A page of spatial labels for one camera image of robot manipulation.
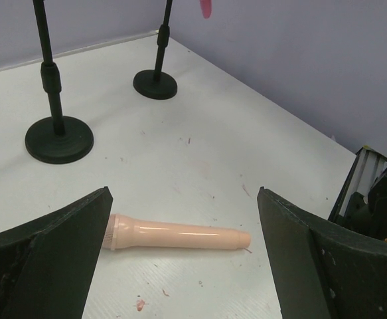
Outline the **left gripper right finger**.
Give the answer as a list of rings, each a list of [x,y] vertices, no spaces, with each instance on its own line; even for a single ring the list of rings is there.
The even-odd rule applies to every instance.
[[[387,318],[387,243],[261,187],[262,233],[283,318]]]

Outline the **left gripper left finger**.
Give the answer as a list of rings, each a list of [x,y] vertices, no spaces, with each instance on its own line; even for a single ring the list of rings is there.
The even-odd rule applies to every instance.
[[[113,197],[108,187],[0,232],[0,318],[81,318]]]

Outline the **peach toy microphone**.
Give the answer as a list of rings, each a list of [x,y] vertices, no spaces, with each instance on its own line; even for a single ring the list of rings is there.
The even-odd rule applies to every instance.
[[[109,250],[130,247],[184,249],[247,249],[248,232],[236,229],[144,221],[112,214],[108,220],[102,248]]]

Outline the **black round-base stand front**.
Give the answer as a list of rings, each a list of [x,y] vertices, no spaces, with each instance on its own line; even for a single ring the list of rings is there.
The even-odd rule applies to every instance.
[[[43,163],[73,163],[92,150],[94,135],[87,123],[63,115],[60,71],[53,60],[44,2],[33,1],[33,7],[42,52],[40,75],[50,116],[31,125],[25,134],[25,147],[31,156]]]

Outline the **black round-base stand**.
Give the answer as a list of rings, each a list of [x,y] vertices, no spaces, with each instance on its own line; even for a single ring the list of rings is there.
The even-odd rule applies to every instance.
[[[162,71],[165,50],[169,44],[169,20],[173,1],[166,0],[163,23],[157,37],[157,56],[153,70],[142,70],[133,78],[133,87],[140,95],[154,100],[168,100],[177,93],[177,82],[169,74]]]
[[[92,150],[94,135],[87,123],[63,115],[60,71],[53,60],[44,2],[33,1],[33,7],[42,52],[40,75],[50,116],[31,125],[25,134],[25,147],[31,156],[43,163],[73,163]]]

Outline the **pink toy microphone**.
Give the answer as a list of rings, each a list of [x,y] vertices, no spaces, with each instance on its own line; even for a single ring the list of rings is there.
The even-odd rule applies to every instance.
[[[199,3],[202,16],[205,19],[209,19],[212,14],[212,0],[200,0]]]

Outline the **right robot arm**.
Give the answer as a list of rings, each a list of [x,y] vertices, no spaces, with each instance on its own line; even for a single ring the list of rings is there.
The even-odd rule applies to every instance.
[[[346,214],[344,227],[381,241],[387,239],[387,168],[370,188],[364,205],[353,206]]]

